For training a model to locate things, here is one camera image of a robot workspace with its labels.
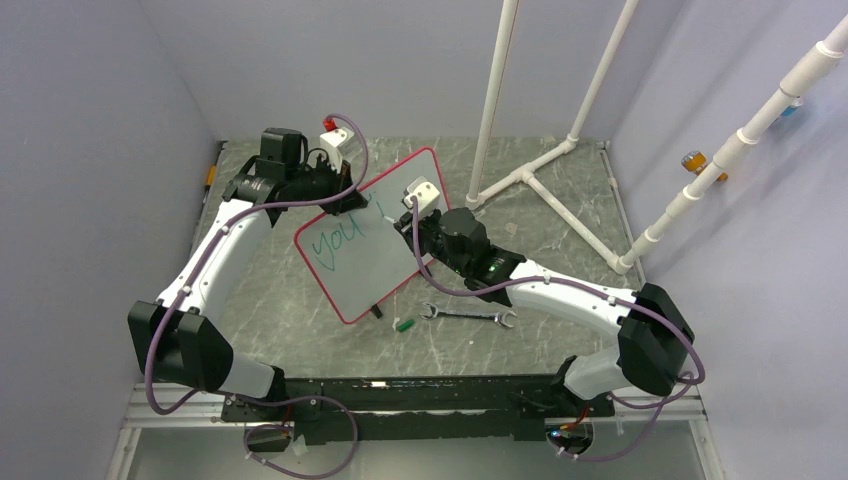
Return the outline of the green marker cap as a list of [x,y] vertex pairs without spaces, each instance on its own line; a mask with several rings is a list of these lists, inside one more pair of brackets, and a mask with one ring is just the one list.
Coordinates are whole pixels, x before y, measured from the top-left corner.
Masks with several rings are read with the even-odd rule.
[[406,330],[410,329],[414,324],[415,324],[414,319],[408,319],[406,321],[398,323],[395,327],[395,330],[397,332],[405,332]]

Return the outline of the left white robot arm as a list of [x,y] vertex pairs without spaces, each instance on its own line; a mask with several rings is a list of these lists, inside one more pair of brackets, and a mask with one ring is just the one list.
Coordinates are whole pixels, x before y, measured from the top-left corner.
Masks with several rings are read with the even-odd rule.
[[332,119],[325,128],[313,164],[301,132],[266,129],[258,154],[226,184],[212,226],[177,278],[155,301],[131,307],[128,326],[147,385],[171,382],[248,396],[248,407],[264,420],[285,411],[282,370],[238,353],[213,322],[283,213],[319,206],[338,215],[367,206],[350,163],[366,143],[357,130]]

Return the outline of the pink framed whiteboard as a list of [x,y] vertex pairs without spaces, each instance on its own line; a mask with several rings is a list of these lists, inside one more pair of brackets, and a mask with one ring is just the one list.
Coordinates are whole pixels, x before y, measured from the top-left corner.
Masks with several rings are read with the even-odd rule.
[[441,191],[439,209],[450,208],[435,151],[422,147],[367,182],[364,209],[320,214],[294,234],[294,245],[332,310],[346,325],[357,322],[419,273],[416,260],[393,224],[405,211],[407,186],[423,176]]

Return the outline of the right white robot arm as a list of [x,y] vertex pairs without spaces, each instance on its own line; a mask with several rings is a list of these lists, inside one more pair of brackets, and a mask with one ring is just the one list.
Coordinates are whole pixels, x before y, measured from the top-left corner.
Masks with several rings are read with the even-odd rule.
[[655,284],[630,290],[559,274],[494,245],[466,208],[427,215],[408,211],[393,227],[418,262],[430,256],[463,279],[460,295],[538,310],[611,340],[608,348],[571,356],[560,366],[550,392],[553,406],[564,415],[620,388],[667,397],[677,385],[704,378],[692,329]]

